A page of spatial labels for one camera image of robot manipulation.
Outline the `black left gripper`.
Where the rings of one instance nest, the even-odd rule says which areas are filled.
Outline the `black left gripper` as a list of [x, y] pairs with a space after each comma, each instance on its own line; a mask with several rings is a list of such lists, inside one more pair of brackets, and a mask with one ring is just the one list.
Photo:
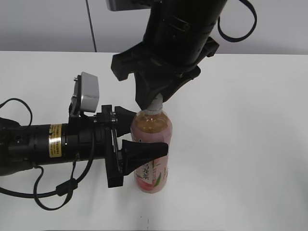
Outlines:
[[103, 105], [94, 116], [87, 116], [83, 111], [69, 107], [67, 151], [73, 151], [75, 160], [87, 161], [75, 184], [86, 177], [95, 159], [105, 160], [107, 185], [115, 188], [123, 186], [124, 175], [168, 154], [168, 144], [164, 142], [123, 140], [122, 153], [119, 151], [117, 137], [131, 132], [135, 115], [135, 112], [121, 106], [115, 106], [113, 111], [111, 105]]

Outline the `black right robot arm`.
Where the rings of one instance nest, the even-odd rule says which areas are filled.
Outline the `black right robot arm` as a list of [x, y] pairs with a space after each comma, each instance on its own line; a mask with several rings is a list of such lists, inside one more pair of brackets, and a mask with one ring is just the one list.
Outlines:
[[135, 100], [146, 109], [161, 94], [169, 100], [201, 73], [198, 64], [213, 56], [210, 37], [224, 0], [155, 0], [142, 42], [116, 54], [111, 69], [120, 81], [135, 77]]

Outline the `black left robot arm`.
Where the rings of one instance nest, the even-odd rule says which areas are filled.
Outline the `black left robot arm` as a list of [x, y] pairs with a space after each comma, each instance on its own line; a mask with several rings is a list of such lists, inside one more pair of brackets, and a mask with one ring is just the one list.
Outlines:
[[0, 122], [0, 174], [7, 176], [34, 166], [104, 159], [108, 187], [121, 187], [124, 177], [166, 156], [165, 142], [117, 139], [130, 133], [135, 113], [120, 106], [102, 106], [101, 112], [69, 118], [68, 123], [20, 126]]

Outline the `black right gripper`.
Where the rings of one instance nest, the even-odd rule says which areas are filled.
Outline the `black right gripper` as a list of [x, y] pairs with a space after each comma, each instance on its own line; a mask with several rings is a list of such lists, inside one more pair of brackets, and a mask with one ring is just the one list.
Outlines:
[[[209, 37], [201, 49], [201, 53], [192, 64], [174, 64], [171, 61], [155, 55], [143, 43], [115, 54], [112, 57], [111, 70], [119, 81], [126, 80], [128, 75], [134, 73], [135, 77], [135, 101], [144, 110], [153, 99], [161, 94], [163, 102], [167, 102], [181, 87], [200, 75], [198, 64], [206, 57], [212, 57], [219, 48], [219, 44]], [[157, 74], [183, 76], [168, 84], [164, 76]]]

